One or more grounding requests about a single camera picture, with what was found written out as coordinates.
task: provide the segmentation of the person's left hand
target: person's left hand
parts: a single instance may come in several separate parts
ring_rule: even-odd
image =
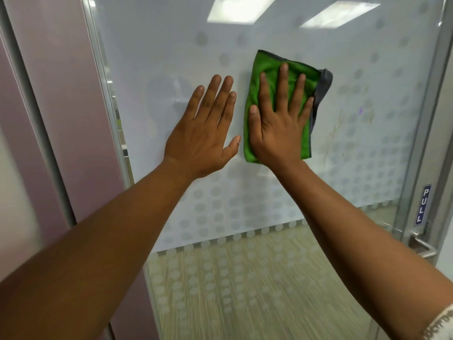
[[[230,92],[233,78],[227,76],[216,98],[221,81],[219,75],[212,77],[198,113],[204,87],[200,85],[195,89],[165,146],[164,162],[177,165],[192,180],[222,169],[239,149],[240,136],[235,136],[229,146],[223,148],[233,118],[236,93]]]

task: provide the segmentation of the forearm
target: forearm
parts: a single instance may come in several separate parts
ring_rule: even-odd
[[[453,302],[453,284],[447,278],[343,199],[306,164],[276,175],[307,216],[345,285],[395,338],[420,337]]]
[[[2,337],[97,337],[190,185],[174,169],[160,165],[4,280]]]

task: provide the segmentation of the person's right arm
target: person's right arm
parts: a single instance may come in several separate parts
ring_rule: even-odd
[[[306,217],[321,248],[364,309],[392,339],[421,339],[423,331],[453,303],[453,283],[393,239],[360,209],[323,182],[300,159],[301,134],[313,106],[299,115],[305,77],[288,105],[288,71],[282,64],[276,112],[260,76],[259,108],[249,111],[250,141]]]

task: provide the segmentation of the white sleeve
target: white sleeve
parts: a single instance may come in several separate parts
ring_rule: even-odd
[[[445,309],[423,332],[424,340],[453,340],[453,304]]]

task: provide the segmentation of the finger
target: finger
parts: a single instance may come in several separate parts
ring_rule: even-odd
[[[222,116],[220,117],[217,128],[222,136],[222,140],[225,141],[228,129],[230,128],[231,120],[233,119],[234,105],[236,103],[236,92],[231,92],[223,108]]]
[[[193,120],[198,109],[198,104],[200,103],[201,97],[203,96],[204,86],[199,85],[195,91],[193,91],[192,96],[190,97],[187,108],[181,118],[182,121]]]
[[[263,141],[260,110],[257,105],[252,105],[249,109],[249,137],[252,147]]]
[[[310,97],[308,100],[305,102],[305,105],[303,106],[302,113],[300,114],[297,123],[299,124],[299,127],[303,129],[305,127],[305,124],[307,124],[307,121],[309,120],[311,110],[313,108],[313,101],[314,98]]]
[[[234,155],[237,154],[239,150],[239,143],[241,142],[241,136],[235,136],[228,147],[224,148],[222,151],[222,162],[223,165],[226,165],[229,160],[231,160]]]
[[[263,119],[269,119],[274,115],[272,101],[270,100],[269,84],[267,83],[266,73],[260,74],[260,89],[258,91],[258,102]]]
[[[215,122],[216,124],[219,121],[225,108],[225,103],[230,95],[231,87],[233,86],[233,78],[231,76],[225,77],[223,80],[223,85],[220,88],[219,94],[212,105],[211,113],[208,116],[208,120]]]
[[[294,120],[297,119],[297,116],[300,113],[300,107],[302,106],[305,79],[306,79],[305,74],[299,75],[299,78],[297,79],[296,82],[296,87],[294,88],[293,97],[291,98],[291,103],[289,104],[288,113]]]
[[[207,91],[201,102],[200,109],[198,110],[198,113],[195,116],[196,120],[206,121],[207,116],[211,112],[212,105],[214,104],[214,99],[216,98],[220,82],[222,82],[222,78],[220,77],[220,75],[214,75],[212,77],[212,80],[209,83]]]
[[[275,112],[288,112],[288,64],[280,65],[277,92],[275,94]]]

